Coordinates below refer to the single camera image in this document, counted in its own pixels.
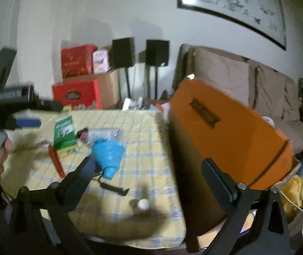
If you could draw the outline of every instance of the blue handle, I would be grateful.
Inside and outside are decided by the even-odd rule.
[[[40,119],[16,119],[18,128],[39,128],[41,124]]]

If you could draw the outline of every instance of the picture frame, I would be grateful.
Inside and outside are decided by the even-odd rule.
[[[286,51],[286,27],[281,0],[177,0],[177,6],[234,22]]]

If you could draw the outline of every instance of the red box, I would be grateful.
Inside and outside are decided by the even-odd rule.
[[[61,51],[61,67],[63,78],[88,75],[93,73],[93,52],[97,51],[95,45],[63,49]]]
[[[88,107],[95,101],[97,108],[102,110],[97,79],[57,83],[52,86],[52,92],[54,100],[60,101],[64,106],[74,107],[84,104]]]

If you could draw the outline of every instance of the sofa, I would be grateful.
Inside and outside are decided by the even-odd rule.
[[[300,121],[298,86],[290,77],[230,52],[183,44],[173,89],[176,90],[182,79],[190,74],[253,108],[261,116],[270,117],[275,127],[291,141],[293,153],[302,152],[303,123]]]

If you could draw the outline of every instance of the black clamp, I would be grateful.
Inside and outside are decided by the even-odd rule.
[[[40,99],[35,94],[33,85],[5,87],[16,53],[11,48],[2,48],[0,51],[0,130],[18,128],[13,113],[26,109],[57,112],[63,109],[63,105],[58,101]],[[4,138],[1,139],[0,147],[3,144]],[[2,192],[0,187],[0,209],[6,206]]]
[[[204,255],[289,254],[288,224],[276,187],[249,189],[235,183],[209,158],[201,164],[202,174],[228,219]],[[250,210],[256,215],[250,231],[239,236]]]
[[[29,191],[21,187],[13,203],[8,238],[8,255],[94,255],[68,217],[76,209],[89,182],[95,175],[95,159],[83,159],[75,171],[61,183],[53,182],[47,189]],[[40,209],[46,209],[61,240],[55,248],[43,223]]]

